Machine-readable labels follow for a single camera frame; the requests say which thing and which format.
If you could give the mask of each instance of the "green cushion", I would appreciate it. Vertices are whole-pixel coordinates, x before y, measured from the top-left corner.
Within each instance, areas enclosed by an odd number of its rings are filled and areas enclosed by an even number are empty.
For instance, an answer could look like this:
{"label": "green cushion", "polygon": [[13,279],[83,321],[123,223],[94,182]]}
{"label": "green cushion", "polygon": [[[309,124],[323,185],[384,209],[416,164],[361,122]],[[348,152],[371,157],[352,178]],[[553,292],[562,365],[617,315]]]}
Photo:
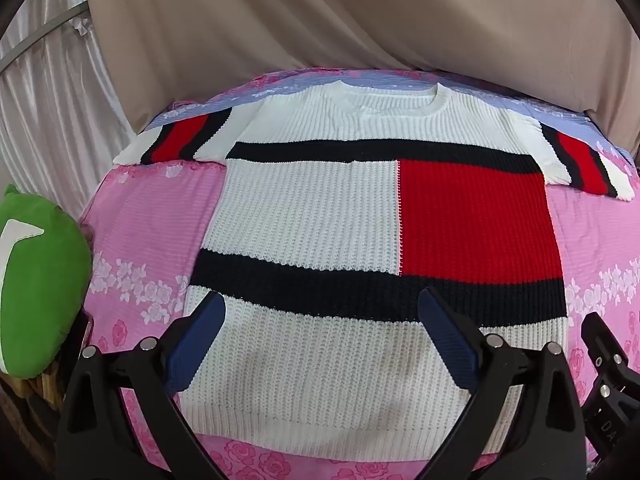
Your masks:
{"label": "green cushion", "polygon": [[0,204],[0,370],[42,373],[82,306],[91,251],[59,206],[9,186]]}

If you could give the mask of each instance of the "gray strap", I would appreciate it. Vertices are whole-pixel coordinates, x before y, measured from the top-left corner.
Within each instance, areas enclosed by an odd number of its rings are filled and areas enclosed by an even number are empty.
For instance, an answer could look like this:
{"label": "gray strap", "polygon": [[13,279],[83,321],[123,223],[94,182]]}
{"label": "gray strap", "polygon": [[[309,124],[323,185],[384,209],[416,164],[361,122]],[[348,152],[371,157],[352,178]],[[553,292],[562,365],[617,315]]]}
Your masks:
{"label": "gray strap", "polygon": [[77,4],[75,7],[71,7],[69,10],[66,10],[59,16],[56,16],[53,20],[45,23],[38,30],[32,32],[30,35],[24,38],[24,40],[14,46],[6,56],[0,59],[0,74],[2,74],[2,72],[4,72],[4,69],[11,65],[11,63],[18,59],[24,52],[29,50],[34,45],[34,43],[40,41],[53,30],[56,30],[63,23],[72,20],[73,18],[79,16],[87,10],[89,10],[89,2],[84,1],[81,4]]}

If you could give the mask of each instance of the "metal bolt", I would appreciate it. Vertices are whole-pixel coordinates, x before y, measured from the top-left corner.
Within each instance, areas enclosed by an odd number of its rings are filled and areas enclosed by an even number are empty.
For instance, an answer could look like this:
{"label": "metal bolt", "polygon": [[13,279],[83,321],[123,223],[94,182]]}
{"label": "metal bolt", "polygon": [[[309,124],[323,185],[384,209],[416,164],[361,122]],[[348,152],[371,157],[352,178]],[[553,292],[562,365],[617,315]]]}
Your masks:
{"label": "metal bolt", "polygon": [[549,343],[546,346],[546,349],[549,350],[553,355],[560,355],[562,353],[562,347],[555,341]]}
{"label": "metal bolt", "polygon": [[489,334],[486,337],[486,343],[492,348],[500,348],[504,344],[504,339],[497,334]]}
{"label": "metal bolt", "polygon": [[88,359],[89,357],[93,357],[95,355],[96,347],[91,345],[82,350],[82,357]]}
{"label": "metal bolt", "polygon": [[145,337],[140,341],[140,348],[143,350],[153,350],[158,344],[158,339],[155,337]]}

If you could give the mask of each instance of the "red panel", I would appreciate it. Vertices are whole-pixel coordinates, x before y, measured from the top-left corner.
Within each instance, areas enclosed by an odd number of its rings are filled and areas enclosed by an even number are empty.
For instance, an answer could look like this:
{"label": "red panel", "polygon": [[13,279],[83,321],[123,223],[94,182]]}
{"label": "red panel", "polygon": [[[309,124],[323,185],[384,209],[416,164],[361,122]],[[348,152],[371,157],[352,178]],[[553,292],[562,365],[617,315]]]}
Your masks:
{"label": "red panel", "polygon": [[184,119],[174,124],[169,135],[151,154],[151,162],[167,162],[180,158],[180,150],[202,129],[208,115]]}
{"label": "red panel", "polygon": [[399,161],[401,274],[465,283],[561,278],[541,174]]}
{"label": "red panel", "polygon": [[581,189],[594,195],[606,195],[609,187],[607,187],[599,168],[591,156],[593,150],[589,145],[560,132],[558,132],[558,140],[580,169],[580,176],[582,177]]}

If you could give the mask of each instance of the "neckline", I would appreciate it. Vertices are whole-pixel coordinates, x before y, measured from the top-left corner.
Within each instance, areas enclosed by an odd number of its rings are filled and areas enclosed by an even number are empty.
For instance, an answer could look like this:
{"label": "neckline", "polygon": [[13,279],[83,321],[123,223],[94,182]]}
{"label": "neckline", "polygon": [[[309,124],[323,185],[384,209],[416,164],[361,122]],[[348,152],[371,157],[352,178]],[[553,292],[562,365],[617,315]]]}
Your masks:
{"label": "neckline", "polygon": [[[341,112],[360,118],[376,117],[428,117],[442,111],[451,98],[451,90],[436,83],[426,90],[376,89],[363,86],[352,86],[338,80],[321,86],[322,94]],[[348,99],[349,95],[369,96],[365,105],[356,105]],[[426,104],[415,107],[379,107],[392,98],[412,100],[417,103],[431,98]]]}

